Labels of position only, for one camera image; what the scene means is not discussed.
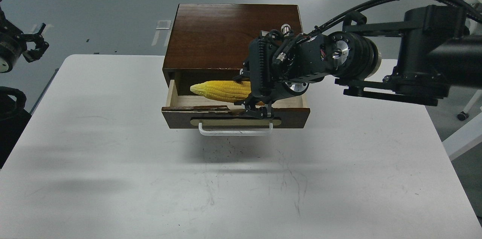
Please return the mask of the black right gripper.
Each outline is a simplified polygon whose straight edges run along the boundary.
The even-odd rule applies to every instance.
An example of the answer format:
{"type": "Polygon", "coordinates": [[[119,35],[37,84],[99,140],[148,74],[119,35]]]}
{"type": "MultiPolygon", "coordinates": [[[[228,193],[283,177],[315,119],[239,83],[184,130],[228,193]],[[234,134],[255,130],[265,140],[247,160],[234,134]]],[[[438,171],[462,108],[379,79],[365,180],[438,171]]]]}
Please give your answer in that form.
{"type": "Polygon", "coordinates": [[[296,33],[288,24],[260,32],[249,44],[249,67],[233,77],[249,81],[251,91],[234,105],[250,117],[272,119],[272,103],[303,95],[309,84],[336,72],[335,43],[333,36],[296,33]]]}

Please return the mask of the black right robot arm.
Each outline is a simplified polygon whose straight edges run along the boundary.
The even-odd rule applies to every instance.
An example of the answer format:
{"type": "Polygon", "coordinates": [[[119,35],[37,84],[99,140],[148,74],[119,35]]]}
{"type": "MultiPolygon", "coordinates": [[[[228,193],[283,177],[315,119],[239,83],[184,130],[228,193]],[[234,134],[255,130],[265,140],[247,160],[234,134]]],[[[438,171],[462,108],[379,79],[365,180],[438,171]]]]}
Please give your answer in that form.
{"type": "Polygon", "coordinates": [[[310,33],[260,33],[234,81],[251,92],[236,100],[257,119],[274,117],[272,104],[303,95],[308,85],[334,76],[344,95],[436,106],[451,86],[481,88],[481,36],[465,21],[481,14],[463,0],[411,9],[404,20],[367,23],[363,11],[399,0],[369,0],[315,26],[310,33]]]}

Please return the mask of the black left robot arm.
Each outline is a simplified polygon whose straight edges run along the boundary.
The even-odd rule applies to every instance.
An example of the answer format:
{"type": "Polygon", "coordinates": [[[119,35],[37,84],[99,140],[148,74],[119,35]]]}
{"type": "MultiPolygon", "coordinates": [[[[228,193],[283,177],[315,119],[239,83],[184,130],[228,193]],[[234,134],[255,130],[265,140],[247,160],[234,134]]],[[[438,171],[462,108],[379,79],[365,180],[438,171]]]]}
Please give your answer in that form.
{"type": "Polygon", "coordinates": [[[7,81],[19,58],[26,62],[40,60],[50,47],[45,40],[42,23],[37,32],[24,32],[12,23],[3,9],[0,10],[0,58],[1,58],[1,112],[0,112],[0,166],[4,167],[8,157],[31,120],[25,109],[26,94],[7,81]]]}

